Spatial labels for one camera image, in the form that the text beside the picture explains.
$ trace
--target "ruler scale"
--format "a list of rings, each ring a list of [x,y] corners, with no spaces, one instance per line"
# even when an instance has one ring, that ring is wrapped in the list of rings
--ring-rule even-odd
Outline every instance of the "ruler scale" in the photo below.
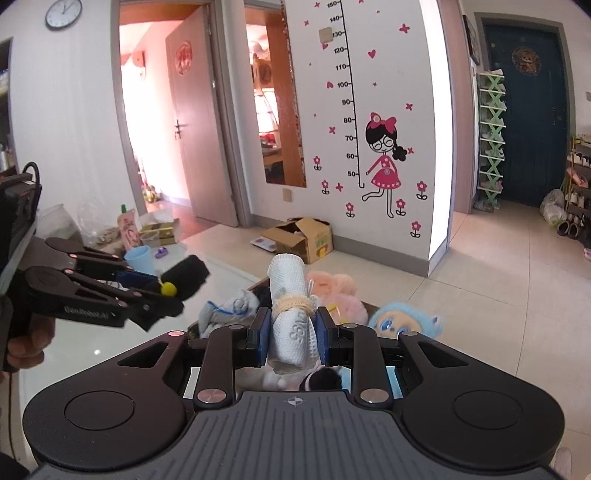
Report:
[[[347,28],[345,26],[345,13],[343,12],[343,2],[342,0],[332,0],[327,4],[329,8],[329,12],[334,11],[334,15],[330,17],[330,23],[333,30],[333,39],[338,39],[343,37],[345,40],[345,46],[334,47],[333,52],[339,58],[339,55],[342,53],[347,54],[347,63],[343,63],[337,60],[335,65],[336,71],[341,72],[346,69],[349,69],[349,81],[345,82],[338,82],[337,87],[339,89],[343,88],[350,88],[351,91],[351,98],[343,98],[342,103],[343,106],[351,106],[353,108],[353,117],[347,116],[343,118],[343,123],[345,126],[349,124],[353,125],[355,128],[354,135],[345,135],[345,141],[347,142],[355,142],[355,152],[354,153],[347,153],[348,160],[357,160],[357,170],[349,170],[348,175],[349,177],[357,177],[359,188],[364,189],[365,183],[361,182],[361,168],[359,166],[359,140],[358,140],[358,128],[357,128],[357,110],[355,108],[355,90],[353,88],[353,71],[351,68],[351,56],[349,54],[349,39],[347,37]],[[332,25],[338,25],[338,23],[342,24],[342,30],[335,29]]]

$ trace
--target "pink plush toy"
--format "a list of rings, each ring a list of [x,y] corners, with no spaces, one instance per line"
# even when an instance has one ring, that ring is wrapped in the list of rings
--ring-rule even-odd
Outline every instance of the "pink plush toy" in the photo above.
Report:
[[[307,278],[314,282],[312,295],[318,297],[318,305],[328,309],[337,325],[347,322],[367,325],[368,313],[363,303],[355,297],[357,286],[351,276],[311,270]]]

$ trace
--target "silver screw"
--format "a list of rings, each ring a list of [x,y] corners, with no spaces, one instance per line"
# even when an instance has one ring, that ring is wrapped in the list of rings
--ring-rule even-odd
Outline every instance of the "silver screw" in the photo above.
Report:
[[[360,397],[367,403],[383,403],[390,398],[390,395],[381,388],[368,388],[361,392]]]
[[[226,393],[218,388],[206,388],[197,394],[203,403],[220,403],[226,398]]]

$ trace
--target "cartoon leg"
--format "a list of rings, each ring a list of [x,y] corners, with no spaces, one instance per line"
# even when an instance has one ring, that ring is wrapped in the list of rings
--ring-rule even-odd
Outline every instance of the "cartoon leg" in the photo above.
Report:
[[[364,202],[373,197],[381,197],[384,194],[384,189],[379,189],[377,192],[369,192],[361,197]]]
[[[392,213],[392,190],[386,190],[386,213],[390,218],[394,218],[394,214]]]

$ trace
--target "door handle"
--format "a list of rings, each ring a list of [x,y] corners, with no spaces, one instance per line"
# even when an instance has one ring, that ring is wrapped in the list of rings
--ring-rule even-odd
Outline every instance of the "door handle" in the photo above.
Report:
[[[180,126],[178,119],[177,119],[177,123],[174,126],[174,139],[179,140],[180,138],[181,138],[181,126]]]

